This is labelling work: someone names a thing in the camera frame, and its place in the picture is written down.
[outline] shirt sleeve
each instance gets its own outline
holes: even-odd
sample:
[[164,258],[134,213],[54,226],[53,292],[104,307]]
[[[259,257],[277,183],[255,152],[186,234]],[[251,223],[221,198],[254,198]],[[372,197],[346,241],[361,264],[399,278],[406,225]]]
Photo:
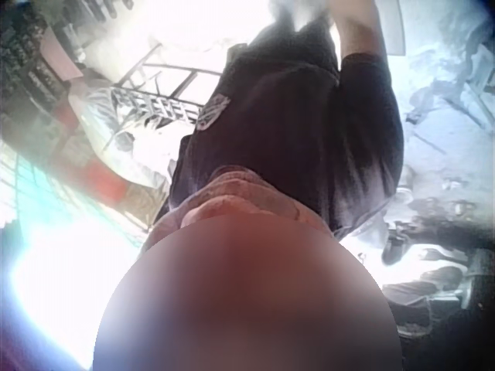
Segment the shirt sleeve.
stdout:
[[404,139],[386,62],[352,54],[342,62],[338,87],[344,119],[339,127],[341,174],[336,189],[345,200],[345,233],[383,209],[395,194],[403,165]]

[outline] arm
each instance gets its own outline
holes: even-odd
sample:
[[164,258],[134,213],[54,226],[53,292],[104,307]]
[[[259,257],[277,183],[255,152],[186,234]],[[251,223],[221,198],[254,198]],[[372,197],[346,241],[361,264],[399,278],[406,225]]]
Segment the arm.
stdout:
[[342,60],[351,54],[366,53],[387,60],[380,16],[374,0],[327,0],[330,14],[340,34]]

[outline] person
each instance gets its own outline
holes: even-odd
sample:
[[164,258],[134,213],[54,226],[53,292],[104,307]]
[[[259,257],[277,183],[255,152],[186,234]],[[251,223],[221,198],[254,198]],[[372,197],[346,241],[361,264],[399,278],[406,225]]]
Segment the person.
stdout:
[[394,195],[402,130],[373,0],[277,22],[182,140],[168,210],[112,295],[94,371],[401,369],[390,308],[338,244]]
[[277,22],[243,48],[180,146],[169,199],[146,251],[181,226],[226,213],[274,213],[341,240],[395,190],[403,134],[373,0],[327,0],[300,32]]

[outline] printed logo on shirt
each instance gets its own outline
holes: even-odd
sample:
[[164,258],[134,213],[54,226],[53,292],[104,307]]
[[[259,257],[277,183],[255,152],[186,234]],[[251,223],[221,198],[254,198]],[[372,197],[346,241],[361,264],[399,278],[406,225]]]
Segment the printed logo on shirt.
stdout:
[[209,128],[220,117],[222,112],[230,103],[230,98],[225,97],[222,94],[217,94],[211,98],[206,106],[203,107],[198,121],[196,123],[196,129],[203,131]]

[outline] dark t-shirt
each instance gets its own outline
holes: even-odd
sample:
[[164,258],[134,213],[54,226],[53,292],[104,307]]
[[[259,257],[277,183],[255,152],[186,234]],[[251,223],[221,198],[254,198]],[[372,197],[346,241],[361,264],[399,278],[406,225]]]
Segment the dark t-shirt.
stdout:
[[354,54],[332,73],[239,56],[181,143],[169,202],[242,165],[317,212],[343,238],[394,195],[402,127],[386,63]]

